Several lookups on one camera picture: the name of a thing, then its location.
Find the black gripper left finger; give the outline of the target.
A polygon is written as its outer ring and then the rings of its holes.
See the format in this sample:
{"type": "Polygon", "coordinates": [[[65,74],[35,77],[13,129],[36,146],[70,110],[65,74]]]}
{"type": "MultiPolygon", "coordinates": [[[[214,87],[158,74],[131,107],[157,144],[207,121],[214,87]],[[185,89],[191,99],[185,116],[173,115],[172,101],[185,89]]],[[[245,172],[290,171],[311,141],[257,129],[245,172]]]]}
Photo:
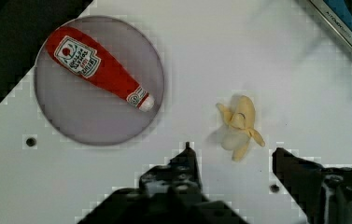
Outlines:
{"type": "Polygon", "coordinates": [[[150,168],[135,189],[118,189],[77,224],[248,224],[225,202],[207,199],[190,145],[150,168]]]}

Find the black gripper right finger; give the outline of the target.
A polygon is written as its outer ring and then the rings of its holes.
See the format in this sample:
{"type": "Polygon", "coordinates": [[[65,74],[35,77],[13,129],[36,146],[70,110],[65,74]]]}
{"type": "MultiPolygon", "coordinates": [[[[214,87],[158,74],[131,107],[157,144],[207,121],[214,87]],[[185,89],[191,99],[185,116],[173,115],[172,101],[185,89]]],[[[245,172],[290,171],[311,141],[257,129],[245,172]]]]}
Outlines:
{"type": "Polygon", "coordinates": [[[273,173],[309,224],[352,224],[352,168],[326,168],[282,147],[272,154],[272,162],[273,173]]]}

